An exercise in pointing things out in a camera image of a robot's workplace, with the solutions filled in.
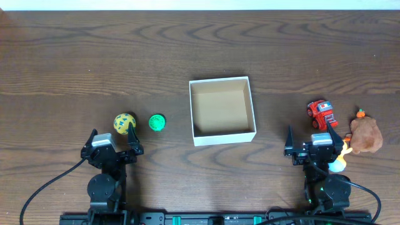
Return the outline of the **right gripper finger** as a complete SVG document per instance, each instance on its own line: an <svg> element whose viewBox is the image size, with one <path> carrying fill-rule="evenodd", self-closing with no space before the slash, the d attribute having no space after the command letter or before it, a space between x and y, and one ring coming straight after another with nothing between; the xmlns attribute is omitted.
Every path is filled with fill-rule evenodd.
<svg viewBox="0 0 400 225"><path fill-rule="evenodd" d="M293 130L292 130L292 127L289 126L288 127L287 139L286 139L286 143L285 143L284 148L285 149L293 149L293 146L294 146L294 144L293 144Z"/></svg>
<svg viewBox="0 0 400 225"><path fill-rule="evenodd" d="M331 126L330 123L327 123L327 131L328 133L331 135L331 139L332 139L332 144L335 147L342 147L343 146L343 140L341 138L340 135L338 135L335 130L333 129L333 127Z"/></svg>

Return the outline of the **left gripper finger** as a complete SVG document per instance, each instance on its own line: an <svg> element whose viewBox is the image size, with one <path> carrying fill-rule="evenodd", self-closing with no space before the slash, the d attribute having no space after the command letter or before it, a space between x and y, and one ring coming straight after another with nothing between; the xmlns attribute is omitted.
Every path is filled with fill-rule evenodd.
<svg viewBox="0 0 400 225"><path fill-rule="evenodd" d="M130 145L131 149L133 150L140 150L141 149L141 143L139 139L136 136L136 133L134 131L134 126L133 123L130 122L128 126L128 137L127 137L128 144Z"/></svg>
<svg viewBox="0 0 400 225"><path fill-rule="evenodd" d="M96 129L93 129L92 132L91 132L91 135L90 135L89 139L86 141L86 143L85 143L84 146L85 146L85 147L91 147L91 146L92 146L93 139L94 139L94 137L95 137L97 134L98 134L97 130L96 130Z"/></svg>

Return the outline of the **orange duck toy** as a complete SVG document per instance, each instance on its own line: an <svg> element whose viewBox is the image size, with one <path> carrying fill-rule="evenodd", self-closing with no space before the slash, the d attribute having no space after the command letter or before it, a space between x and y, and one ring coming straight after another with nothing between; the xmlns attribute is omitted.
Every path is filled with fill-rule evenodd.
<svg viewBox="0 0 400 225"><path fill-rule="evenodd" d="M347 162L344 159L346 154L349 154L353 151L351 147L349 147L350 141L352 138L352 134L345 135L345 138L342 140L342 151L341 154L336 158L336 160L332 163L329 163L329 170L333 173L340 173L343 172Z"/></svg>

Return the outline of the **yellow ball with blue marks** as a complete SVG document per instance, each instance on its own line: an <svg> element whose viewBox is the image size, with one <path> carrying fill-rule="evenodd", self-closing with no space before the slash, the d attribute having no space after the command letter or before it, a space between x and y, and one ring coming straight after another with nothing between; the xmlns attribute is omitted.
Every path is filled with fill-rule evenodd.
<svg viewBox="0 0 400 225"><path fill-rule="evenodd" d="M133 129L136 128L135 118L128 113L117 115L113 122L114 129L119 134L128 134L130 124L132 124Z"/></svg>

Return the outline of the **brown plush toy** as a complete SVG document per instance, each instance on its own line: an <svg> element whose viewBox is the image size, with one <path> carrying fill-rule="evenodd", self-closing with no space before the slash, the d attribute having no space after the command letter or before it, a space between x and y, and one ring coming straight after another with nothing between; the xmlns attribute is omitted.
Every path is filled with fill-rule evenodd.
<svg viewBox="0 0 400 225"><path fill-rule="evenodd" d="M383 136L374 118L366 115L363 109L356 113L350 123L350 147L354 154L375 153L383 146Z"/></svg>

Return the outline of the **green ridged ball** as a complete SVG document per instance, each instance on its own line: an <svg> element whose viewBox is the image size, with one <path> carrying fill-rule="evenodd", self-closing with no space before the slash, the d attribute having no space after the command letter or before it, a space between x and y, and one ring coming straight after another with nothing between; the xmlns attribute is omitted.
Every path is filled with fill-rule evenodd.
<svg viewBox="0 0 400 225"><path fill-rule="evenodd" d="M154 114L149 118L149 127L156 132L162 131L166 126L166 119L162 114Z"/></svg>

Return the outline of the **red toy truck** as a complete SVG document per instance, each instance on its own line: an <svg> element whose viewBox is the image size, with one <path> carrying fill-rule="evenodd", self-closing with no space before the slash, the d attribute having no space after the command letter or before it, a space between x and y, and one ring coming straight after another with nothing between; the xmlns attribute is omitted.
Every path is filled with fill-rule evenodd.
<svg viewBox="0 0 400 225"><path fill-rule="evenodd" d="M338 125L334 118L333 106L329 101L318 100L307 105L307 115L312 118L312 126L320 131L327 129L327 124L332 128Z"/></svg>

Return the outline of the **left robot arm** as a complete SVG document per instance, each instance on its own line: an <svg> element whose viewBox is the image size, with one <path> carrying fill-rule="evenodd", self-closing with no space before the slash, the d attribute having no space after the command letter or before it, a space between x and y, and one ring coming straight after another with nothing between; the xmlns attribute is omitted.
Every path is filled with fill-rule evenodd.
<svg viewBox="0 0 400 225"><path fill-rule="evenodd" d="M98 134L93 130L81 149L81 158L101 170L87 185L90 197L89 224L134 224L137 216L126 210L126 165L135 163L144 148L128 124L127 142L130 150L116 151L111 134Z"/></svg>

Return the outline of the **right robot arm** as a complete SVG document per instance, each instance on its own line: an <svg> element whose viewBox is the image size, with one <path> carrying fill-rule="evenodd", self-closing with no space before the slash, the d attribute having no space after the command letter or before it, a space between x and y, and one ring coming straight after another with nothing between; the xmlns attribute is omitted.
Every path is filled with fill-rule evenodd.
<svg viewBox="0 0 400 225"><path fill-rule="evenodd" d="M329 173L329 164L341 155L343 145L341 137L328 126L326 132L313 134L309 142L295 147L292 129L288 129L284 155L291 156L292 164L304 171L304 192L310 203L306 214L343 215L349 206L348 177Z"/></svg>

